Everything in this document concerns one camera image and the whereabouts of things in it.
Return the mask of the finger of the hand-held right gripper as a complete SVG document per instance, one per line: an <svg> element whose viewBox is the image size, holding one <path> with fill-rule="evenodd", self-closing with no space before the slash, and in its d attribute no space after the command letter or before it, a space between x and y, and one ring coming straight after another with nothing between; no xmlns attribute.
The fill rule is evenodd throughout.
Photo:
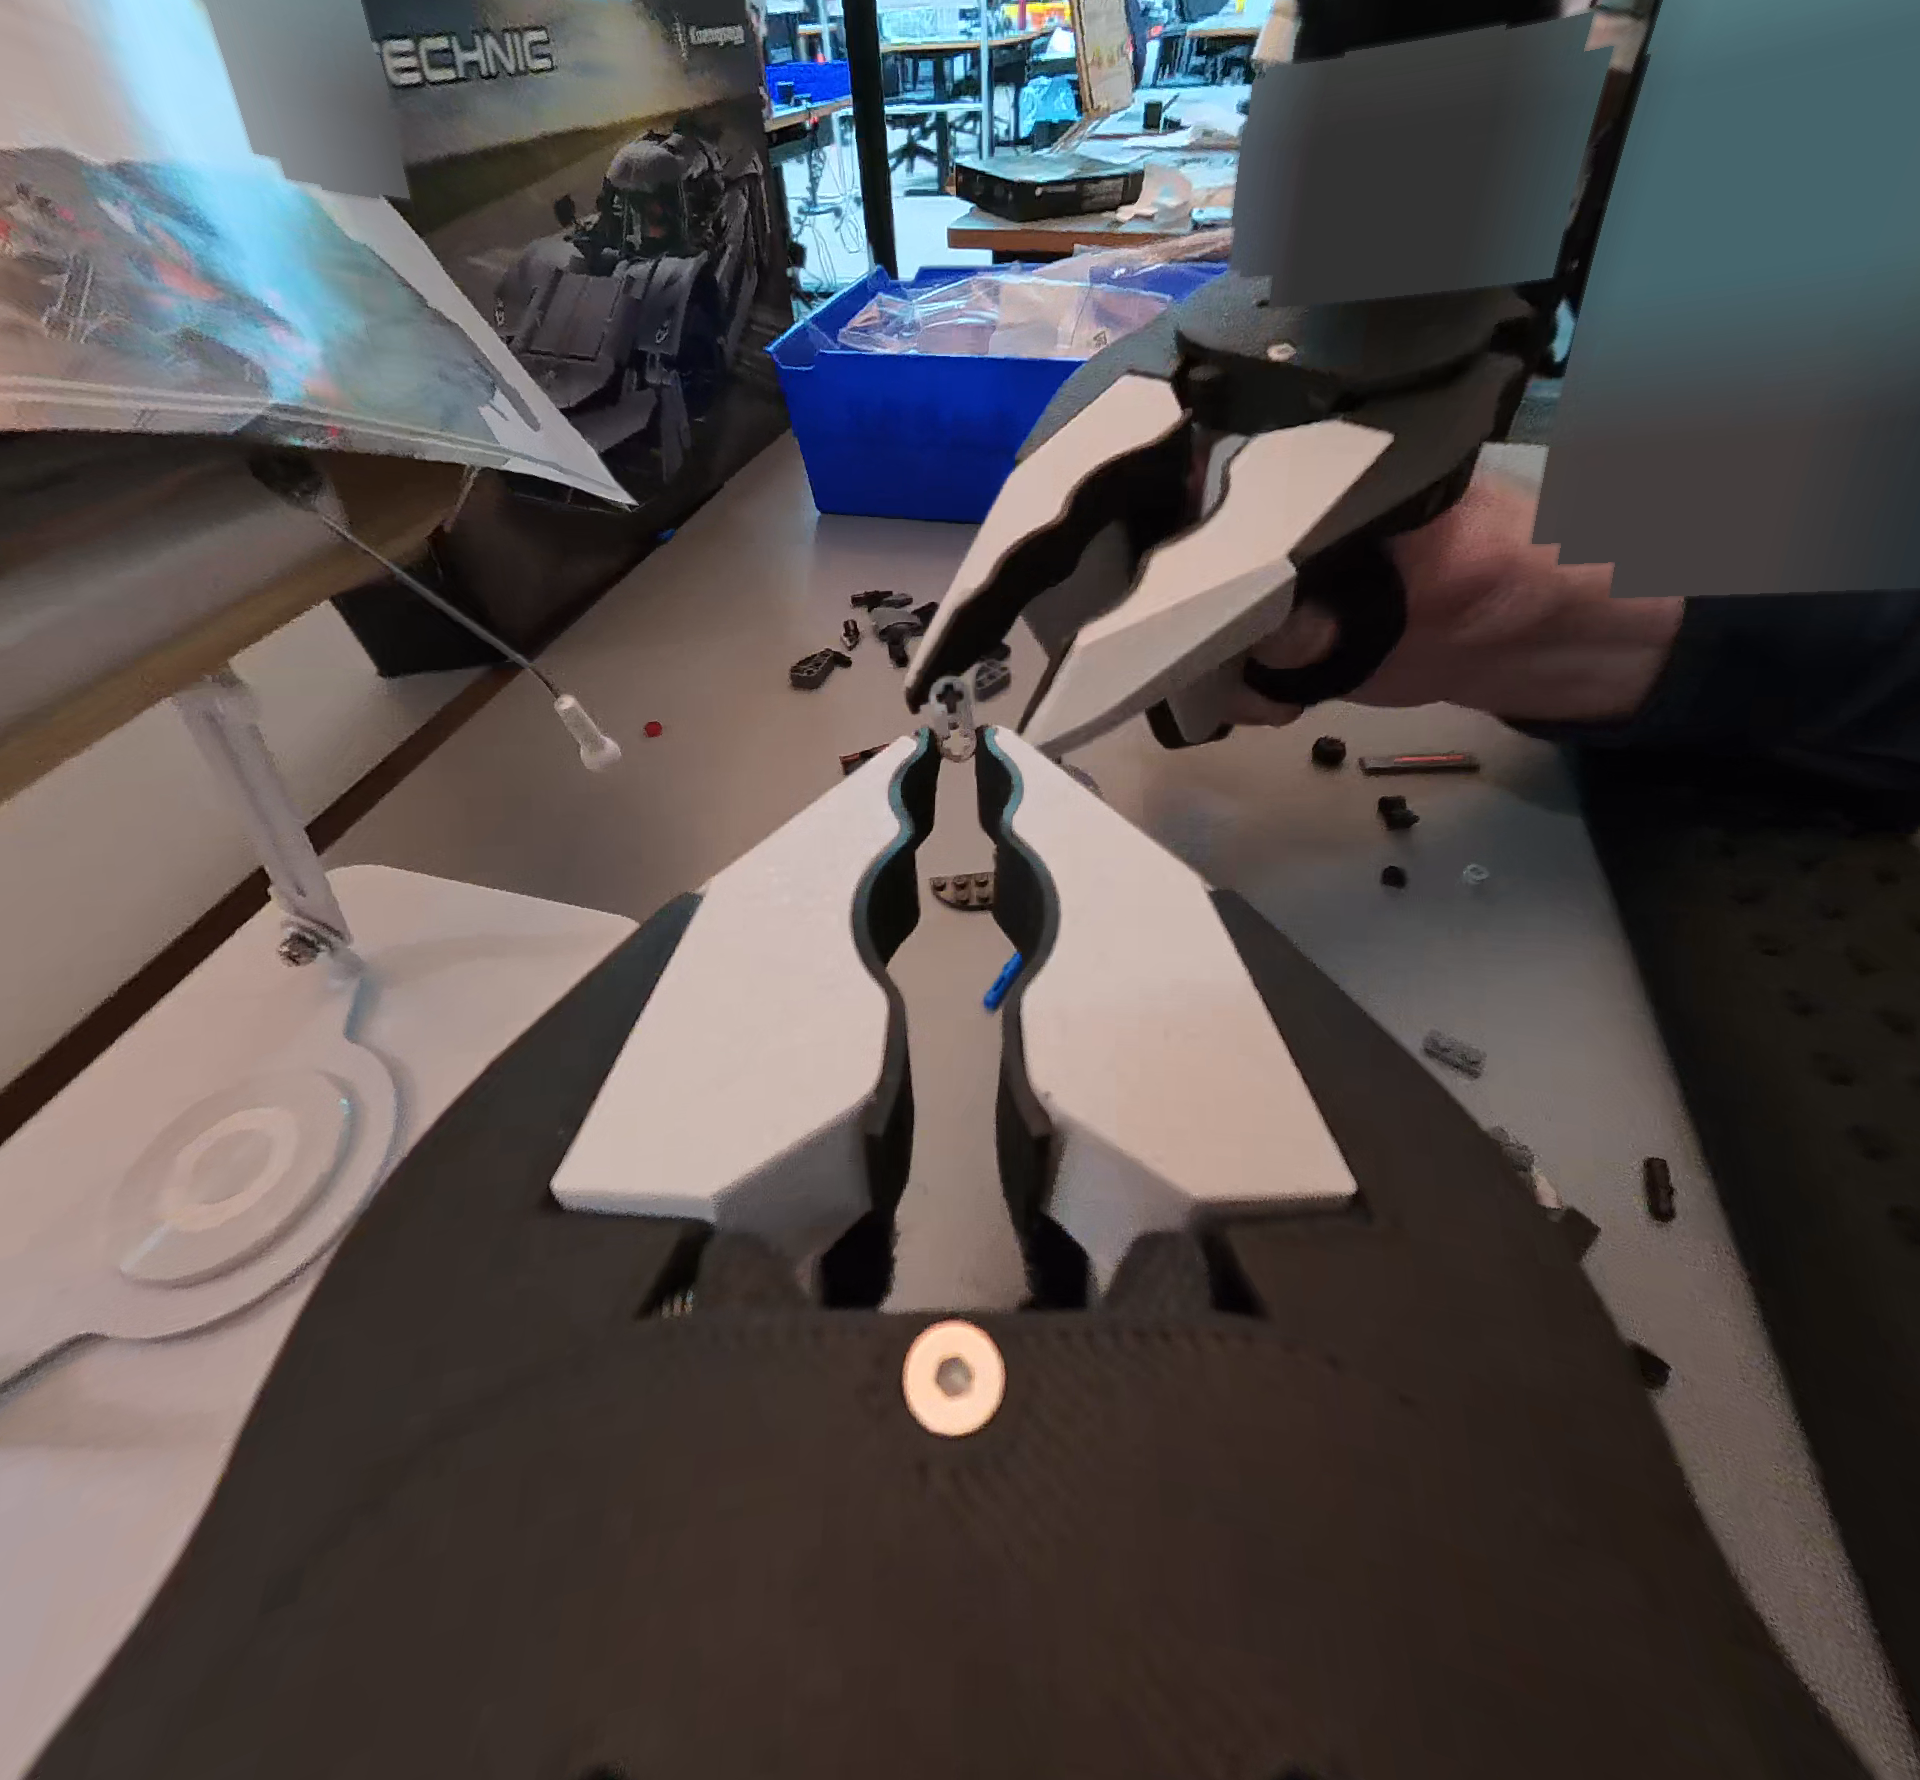
<svg viewBox="0 0 1920 1780"><path fill-rule="evenodd" d="M1238 659L1291 610L1302 538L1392 450L1378 425L1291 425L1212 450L1212 505L1158 542L1121 606L1097 615L1025 712L1025 745L1063 757L1164 708L1206 741L1238 703Z"/></svg>
<svg viewBox="0 0 1920 1780"><path fill-rule="evenodd" d="M1104 531L1121 531L1121 578L1138 542L1171 534L1184 503L1193 415L1164 381L1121 373L1030 450L989 505L903 681L903 703L965 674L1014 619L1066 586Z"/></svg>

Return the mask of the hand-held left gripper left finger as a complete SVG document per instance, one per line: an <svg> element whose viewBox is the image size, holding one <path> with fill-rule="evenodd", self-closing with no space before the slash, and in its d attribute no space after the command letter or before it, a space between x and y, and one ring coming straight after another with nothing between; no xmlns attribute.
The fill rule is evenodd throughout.
<svg viewBox="0 0 1920 1780"><path fill-rule="evenodd" d="M916 734L898 734L696 889L553 1197L759 1236L823 1300L890 1299L914 1163L890 958L914 928Z"/></svg>

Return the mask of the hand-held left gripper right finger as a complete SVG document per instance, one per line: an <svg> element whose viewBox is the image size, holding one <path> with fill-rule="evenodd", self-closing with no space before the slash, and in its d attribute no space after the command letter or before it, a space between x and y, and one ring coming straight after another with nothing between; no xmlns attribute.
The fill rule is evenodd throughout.
<svg viewBox="0 0 1920 1780"><path fill-rule="evenodd" d="M1030 1300L1104 1291L1143 1236L1357 1197L1212 884L1008 727L972 754L992 917L998 1171Z"/></svg>

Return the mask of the person's right forearm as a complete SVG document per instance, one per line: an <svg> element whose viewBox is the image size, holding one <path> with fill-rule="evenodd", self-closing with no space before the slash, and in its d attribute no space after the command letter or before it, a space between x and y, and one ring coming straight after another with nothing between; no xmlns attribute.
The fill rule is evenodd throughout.
<svg viewBox="0 0 1920 1780"><path fill-rule="evenodd" d="M1593 798L1913 834L1920 595L1696 595L1641 712L1510 727Z"/></svg>

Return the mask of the pile of black lego pieces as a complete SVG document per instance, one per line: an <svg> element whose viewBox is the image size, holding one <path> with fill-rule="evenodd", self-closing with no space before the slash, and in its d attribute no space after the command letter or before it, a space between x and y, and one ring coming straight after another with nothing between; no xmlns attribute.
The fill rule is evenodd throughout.
<svg viewBox="0 0 1920 1780"><path fill-rule="evenodd" d="M836 628L836 643L793 659L785 685L794 691L816 691L836 669L853 669L853 657L860 647L874 647L894 669L903 669L925 622L936 619L936 610L941 610L936 597L914 597L908 588L856 588L853 615Z"/></svg>

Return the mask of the black lego set box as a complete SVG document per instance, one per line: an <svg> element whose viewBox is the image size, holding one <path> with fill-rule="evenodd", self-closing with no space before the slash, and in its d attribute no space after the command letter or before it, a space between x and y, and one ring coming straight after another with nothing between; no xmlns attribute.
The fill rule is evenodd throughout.
<svg viewBox="0 0 1920 1780"><path fill-rule="evenodd" d="M626 505L499 474L414 567L538 652L785 431L793 254L749 0L361 0L406 196Z"/></svg>

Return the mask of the lego instruction booklet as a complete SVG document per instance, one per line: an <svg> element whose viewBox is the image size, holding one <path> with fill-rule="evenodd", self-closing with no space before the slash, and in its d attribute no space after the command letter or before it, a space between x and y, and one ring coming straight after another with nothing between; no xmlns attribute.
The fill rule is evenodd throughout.
<svg viewBox="0 0 1920 1780"><path fill-rule="evenodd" d="M0 425L499 469L634 505L382 196L256 156L203 0L0 0Z"/></svg>

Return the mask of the person's right hand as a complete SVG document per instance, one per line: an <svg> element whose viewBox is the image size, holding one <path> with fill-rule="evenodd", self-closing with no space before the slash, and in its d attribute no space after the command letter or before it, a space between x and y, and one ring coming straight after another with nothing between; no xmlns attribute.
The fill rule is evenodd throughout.
<svg viewBox="0 0 1920 1780"><path fill-rule="evenodd" d="M1684 606L1614 595L1609 567L1535 542L1535 486L1479 469L1451 511L1388 547L1404 588L1397 652L1361 708L1471 708L1505 723L1622 723L1656 685Z"/></svg>

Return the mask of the clear plastic bags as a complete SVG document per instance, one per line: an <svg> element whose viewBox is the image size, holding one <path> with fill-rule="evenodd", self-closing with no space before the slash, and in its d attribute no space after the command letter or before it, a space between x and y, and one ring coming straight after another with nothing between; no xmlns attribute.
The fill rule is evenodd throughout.
<svg viewBox="0 0 1920 1780"><path fill-rule="evenodd" d="M833 328L856 356L1092 362L1225 270L1184 243L886 281Z"/></svg>

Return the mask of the blue plastic bin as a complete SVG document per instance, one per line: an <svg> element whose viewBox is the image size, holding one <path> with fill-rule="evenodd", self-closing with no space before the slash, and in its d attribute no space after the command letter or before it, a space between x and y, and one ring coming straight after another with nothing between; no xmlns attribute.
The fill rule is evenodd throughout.
<svg viewBox="0 0 1920 1780"><path fill-rule="evenodd" d="M1078 362L833 352L886 281L864 270L774 342L816 511L972 525Z"/></svg>

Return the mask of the wooden background table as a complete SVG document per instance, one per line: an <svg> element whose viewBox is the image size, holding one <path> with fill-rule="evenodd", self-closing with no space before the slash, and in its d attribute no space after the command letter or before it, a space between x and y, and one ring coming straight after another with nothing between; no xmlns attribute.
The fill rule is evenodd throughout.
<svg viewBox="0 0 1920 1780"><path fill-rule="evenodd" d="M1000 219L979 207L946 226L946 248L983 264L1060 264L1078 254L1133 254L1145 264L1225 264L1225 226L1154 226L1109 217Z"/></svg>

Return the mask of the flat black box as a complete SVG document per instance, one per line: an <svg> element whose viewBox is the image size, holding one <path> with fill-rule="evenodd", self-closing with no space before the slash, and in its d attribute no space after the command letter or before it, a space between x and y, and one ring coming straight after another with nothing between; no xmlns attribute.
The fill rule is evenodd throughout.
<svg viewBox="0 0 1920 1780"><path fill-rule="evenodd" d="M953 158L950 193L1012 226L1104 217L1143 196L1143 158L1092 158L1092 156L989 156Z"/></svg>

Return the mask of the black pillar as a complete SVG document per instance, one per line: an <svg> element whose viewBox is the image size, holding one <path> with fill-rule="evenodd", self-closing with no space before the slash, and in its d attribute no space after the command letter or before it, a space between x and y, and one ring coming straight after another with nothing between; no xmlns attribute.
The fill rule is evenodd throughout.
<svg viewBox="0 0 1920 1780"><path fill-rule="evenodd" d="M898 277L898 226L886 142L882 19L874 0L841 0L841 44L853 73L853 145L860 177L860 226L882 270Z"/></svg>

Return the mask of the white book stand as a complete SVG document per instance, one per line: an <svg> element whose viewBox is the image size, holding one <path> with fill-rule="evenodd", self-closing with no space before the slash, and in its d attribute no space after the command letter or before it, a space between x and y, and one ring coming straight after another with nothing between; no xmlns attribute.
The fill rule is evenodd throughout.
<svg viewBox="0 0 1920 1780"><path fill-rule="evenodd" d="M425 538L471 469L260 439L5 446L5 798L153 703L267 869L271 908L5 1144L5 1394L98 1341L204 1336L294 1281L435 1108L626 917L361 864L307 841L230 659Z"/></svg>

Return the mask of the black perforated board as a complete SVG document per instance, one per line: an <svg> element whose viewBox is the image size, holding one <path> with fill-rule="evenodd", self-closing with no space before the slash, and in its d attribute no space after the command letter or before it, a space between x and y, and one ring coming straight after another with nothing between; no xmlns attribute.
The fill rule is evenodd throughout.
<svg viewBox="0 0 1920 1780"><path fill-rule="evenodd" d="M1582 754L1579 799L1841 1546L1913 1717L1913 786Z"/></svg>

